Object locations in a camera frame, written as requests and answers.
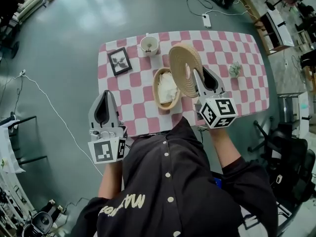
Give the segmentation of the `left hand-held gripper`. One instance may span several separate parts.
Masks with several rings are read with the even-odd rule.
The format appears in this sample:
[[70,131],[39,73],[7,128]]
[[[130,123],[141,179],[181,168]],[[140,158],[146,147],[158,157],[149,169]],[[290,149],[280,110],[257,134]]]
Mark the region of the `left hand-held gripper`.
[[126,156],[127,127],[119,124],[116,101],[111,91],[105,90],[93,102],[89,112],[88,147],[95,164],[123,161]]

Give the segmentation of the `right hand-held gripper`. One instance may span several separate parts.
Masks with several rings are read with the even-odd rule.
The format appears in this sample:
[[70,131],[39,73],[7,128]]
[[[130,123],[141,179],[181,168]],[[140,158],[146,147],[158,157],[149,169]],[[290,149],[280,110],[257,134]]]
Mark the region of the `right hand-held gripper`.
[[212,70],[203,67],[203,75],[193,70],[198,100],[195,103],[197,120],[208,128],[217,129],[230,126],[238,117],[236,104],[225,91],[223,81]]

